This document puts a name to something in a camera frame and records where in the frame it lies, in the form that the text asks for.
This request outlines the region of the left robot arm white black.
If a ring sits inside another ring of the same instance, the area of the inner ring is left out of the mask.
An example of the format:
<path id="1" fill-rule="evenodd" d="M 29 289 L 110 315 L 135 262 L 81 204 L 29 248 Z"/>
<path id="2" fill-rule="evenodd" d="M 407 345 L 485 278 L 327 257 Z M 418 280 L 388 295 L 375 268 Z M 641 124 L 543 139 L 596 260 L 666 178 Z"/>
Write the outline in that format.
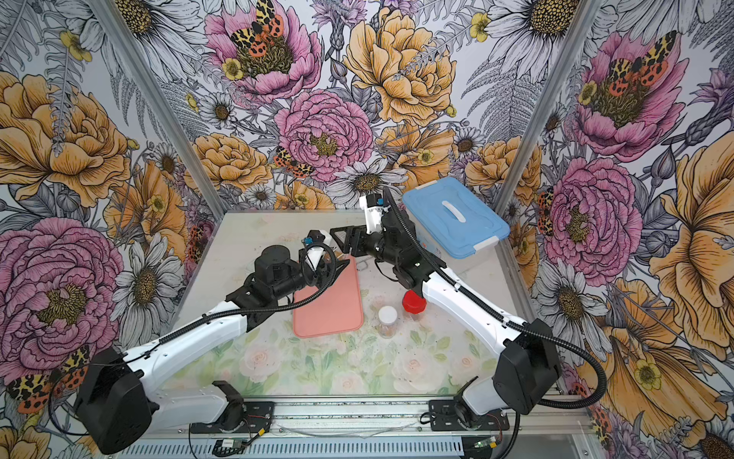
<path id="1" fill-rule="evenodd" d="M 202 317 L 146 344 L 92 359 L 74 403 L 76 418 L 103 454 L 123 451 L 150 430 L 184 425 L 238 430 L 246 420 L 245 402 L 228 382 L 172 391 L 164 385 L 271 315 L 315 301 L 349 264 L 323 242 L 309 242 L 296 259 L 285 246 L 265 248 L 243 285 Z"/>

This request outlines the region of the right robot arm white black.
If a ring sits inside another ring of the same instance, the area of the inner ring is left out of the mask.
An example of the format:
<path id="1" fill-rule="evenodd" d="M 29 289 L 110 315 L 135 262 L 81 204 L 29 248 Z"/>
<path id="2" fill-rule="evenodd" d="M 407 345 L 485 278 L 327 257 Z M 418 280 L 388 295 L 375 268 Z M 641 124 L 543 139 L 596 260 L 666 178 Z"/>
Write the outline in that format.
<path id="1" fill-rule="evenodd" d="M 545 396 L 561 369 L 548 327 L 524 321 L 479 295 L 404 229 L 369 233 L 365 225 L 348 226 L 331 229 L 330 235 L 346 254 L 392 265 L 408 292 L 449 313 L 497 356 L 491 376 L 470 379 L 454 397 L 454 411 L 463 422 L 497 409 L 527 415 L 538 405 L 554 405 Z"/>

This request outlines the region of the white lid candy jar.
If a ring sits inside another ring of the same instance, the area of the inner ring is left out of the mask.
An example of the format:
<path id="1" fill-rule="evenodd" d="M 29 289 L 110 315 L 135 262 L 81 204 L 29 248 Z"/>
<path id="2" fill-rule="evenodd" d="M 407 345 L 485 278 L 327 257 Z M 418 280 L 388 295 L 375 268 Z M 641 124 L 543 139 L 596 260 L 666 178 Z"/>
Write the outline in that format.
<path id="1" fill-rule="evenodd" d="M 378 333 L 382 338 L 392 338 L 398 328 L 398 311 L 393 306 L 383 306 L 378 310 Z"/>

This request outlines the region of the red lid candy jar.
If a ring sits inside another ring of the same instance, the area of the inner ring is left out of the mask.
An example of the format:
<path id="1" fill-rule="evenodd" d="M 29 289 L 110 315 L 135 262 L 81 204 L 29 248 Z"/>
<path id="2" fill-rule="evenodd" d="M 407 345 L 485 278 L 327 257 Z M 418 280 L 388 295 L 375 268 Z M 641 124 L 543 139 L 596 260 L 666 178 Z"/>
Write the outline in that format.
<path id="1" fill-rule="evenodd" d="M 401 304 L 403 304 L 405 317 L 413 321 L 419 321 L 422 318 L 427 306 L 426 300 L 413 290 L 409 290 L 404 294 Z"/>

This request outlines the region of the pink plastic tray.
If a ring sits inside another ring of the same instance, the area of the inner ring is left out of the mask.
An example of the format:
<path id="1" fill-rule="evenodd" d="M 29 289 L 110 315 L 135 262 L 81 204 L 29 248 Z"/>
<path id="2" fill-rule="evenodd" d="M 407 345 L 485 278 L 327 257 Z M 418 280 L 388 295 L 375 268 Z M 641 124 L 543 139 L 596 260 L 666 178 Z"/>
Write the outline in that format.
<path id="1" fill-rule="evenodd" d="M 294 334 L 301 339 L 356 331 L 364 323 L 356 261 L 319 298 L 294 310 Z"/>

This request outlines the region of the blue lid storage box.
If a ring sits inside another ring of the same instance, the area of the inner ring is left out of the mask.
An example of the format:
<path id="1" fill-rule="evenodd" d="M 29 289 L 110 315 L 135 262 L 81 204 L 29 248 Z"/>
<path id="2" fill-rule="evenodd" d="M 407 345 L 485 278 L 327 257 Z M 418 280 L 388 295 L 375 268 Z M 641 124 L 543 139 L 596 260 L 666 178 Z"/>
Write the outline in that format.
<path id="1" fill-rule="evenodd" d="M 468 262 L 510 235 L 510 225 L 453 177 L 403 195 L 422 247 L 446 262 Z"/>

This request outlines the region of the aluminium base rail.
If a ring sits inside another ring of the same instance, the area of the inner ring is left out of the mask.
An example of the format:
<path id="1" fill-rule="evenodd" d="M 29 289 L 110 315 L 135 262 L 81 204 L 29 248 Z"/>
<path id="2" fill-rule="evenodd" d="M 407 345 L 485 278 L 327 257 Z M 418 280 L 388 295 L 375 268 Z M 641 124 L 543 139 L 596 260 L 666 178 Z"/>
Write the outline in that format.
<path id="1" fill-rule="evenodd" d="M 451 398 L 285 397 L 248 399 L 237 430 L 174 426 L 149 432 L 120 458 L 602 458 L 583 409 L 509 410 L 465 430 Z"/>

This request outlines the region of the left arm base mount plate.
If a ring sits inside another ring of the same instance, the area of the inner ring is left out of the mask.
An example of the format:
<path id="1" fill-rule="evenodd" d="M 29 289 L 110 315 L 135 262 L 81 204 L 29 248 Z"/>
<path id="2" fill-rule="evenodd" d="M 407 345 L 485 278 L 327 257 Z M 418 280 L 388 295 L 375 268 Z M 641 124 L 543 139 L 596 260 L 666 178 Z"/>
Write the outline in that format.
<path id="1" fill-rule="evenodd" d="M 190 433 L 254 435 L 261 430 L 270 431 L 275 403 L 247 401 L 229 382 L 219 380 L 214 381 L 212 385 L 225 397 L 227 404 L 214 421 L 192 424 L 189 428 Z"/>

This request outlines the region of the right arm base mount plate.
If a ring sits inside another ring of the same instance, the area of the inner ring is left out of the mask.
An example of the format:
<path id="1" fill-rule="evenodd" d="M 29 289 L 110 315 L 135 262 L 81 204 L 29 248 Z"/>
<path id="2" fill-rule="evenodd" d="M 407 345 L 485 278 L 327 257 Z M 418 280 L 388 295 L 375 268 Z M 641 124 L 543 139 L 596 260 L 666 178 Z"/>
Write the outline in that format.
<path id="1" fill-rule="evenodd" d="M 497 431 L 503 433 L 508 430 L 510 421 L 502 409 L 478 415 L 463 402 L 464 392 L 478 379 L 479 377 L 475 376 L 466 382 L 451 400 L 430 400 L 428 411 L 420 416 L 420 424 L 430 426 L 432 431 Z"/>

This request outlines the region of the aluminium corner post left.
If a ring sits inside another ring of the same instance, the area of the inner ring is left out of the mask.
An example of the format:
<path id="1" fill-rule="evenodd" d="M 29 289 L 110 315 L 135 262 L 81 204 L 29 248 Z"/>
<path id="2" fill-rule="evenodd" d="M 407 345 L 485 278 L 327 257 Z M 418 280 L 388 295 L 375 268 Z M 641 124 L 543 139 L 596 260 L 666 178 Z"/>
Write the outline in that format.
<path id="1" fill-rule="evenodd" d="M 129 32 L 122 15 L 114 1 L 92 1 L 90 8 L 101 27 L 119 52 L 126 70 L 132 80 L 150 104 L 156 119 L 161 123 L 170 143 L 176 148 L 187 171 L 205 199 L 216 221 L 221 221 L 227 213 L 227 207 L 221 200 L 217 190 L 208 178 L 205 169 L 195 153 L 183 126 L 179 123 L 171 105 L 168 103 L 161 86 L 156 81 L 143 54 L 139 50 L 132 34 Z"/>

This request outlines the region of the aluminium corner post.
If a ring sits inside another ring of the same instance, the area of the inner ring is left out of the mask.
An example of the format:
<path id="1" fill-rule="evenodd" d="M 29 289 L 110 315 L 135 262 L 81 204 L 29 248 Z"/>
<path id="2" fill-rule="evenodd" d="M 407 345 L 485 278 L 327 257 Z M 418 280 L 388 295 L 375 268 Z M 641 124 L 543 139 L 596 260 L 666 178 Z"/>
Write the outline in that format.
<path id="1" fill-rule="evenodd" d="M 510 199 L 514 197 L 514 191 L 519 185 L 525 167 L 531 161 L 533 151 L 545 122 L 554 108 L 554 101 L 560 93 L 563 83 L 566 81 L 577 56 L 583 49 L 585 39 L 590 34 L 590 30 L 592 30 L 594 20 L 601 5 L 602 1 L 588 0 L 581 1 L 578 6 L 558 59 L 556 59 L 554 66 L 550 69 L 547 82 L 529 119 L 527 129 L 522 135 L 515 161 L 508 170 L 508 176 L 500 188 L 499 196 L 495 200 L 493 210 L 500 216 L 505 214 L 508 204 L 510 204 Z"/>
<path id="2" fill-rule="evenodd" d="M 221 221 L 227 213 L 227 207 L 221 200 L 217 190 L 208 178 L 205 169 L 195 153 L 183 126 L 179 123 L 171 105 L 168 103 L 161 86 L 156 81 L 143 54 L 139 50 L 132 34 L 129 32 L 122 15 L 114 1 L 92 1 L 90 8 L 101 27 L 119 52 L 126 70 L 132 80 L 150 104 L 156 119 L 161 123 L 170 143 L 176 148 L 187 171 L 205 199 L 216 221 Z"/>

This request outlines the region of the aluminium corner post right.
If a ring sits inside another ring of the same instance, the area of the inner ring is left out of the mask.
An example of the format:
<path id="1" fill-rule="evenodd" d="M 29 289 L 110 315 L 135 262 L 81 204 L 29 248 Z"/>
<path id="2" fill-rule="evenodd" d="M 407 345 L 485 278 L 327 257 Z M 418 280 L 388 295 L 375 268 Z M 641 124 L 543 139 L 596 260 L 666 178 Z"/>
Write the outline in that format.
<path id="1" fill-rule="evenodd" d="M 495 200 L 493 210 L 500 216 L 505 214 L 508 204 L 510 204 L 510 199 L 514 197 L 514 191 L 519 185 L 525 167 L 531 161 L 533 151 L 545 122 L 554 108 L 554 101 L 560 93 L 563 83 L 566 81 L 577 56 L 583 49 L 585 39 L 590 34 L 590 30 L 592 30 L 594 20 L 601 5 L 602 1 L 588 0 L 581 1 L 578 6 L 558 59 L 556 59 L 554 66 L 550 69 L 547 82 L 529 119 L 527 129 L 522 135 L 515 161 L 508 170 L 508 176 L 500 188 L 499 196 Z"/>

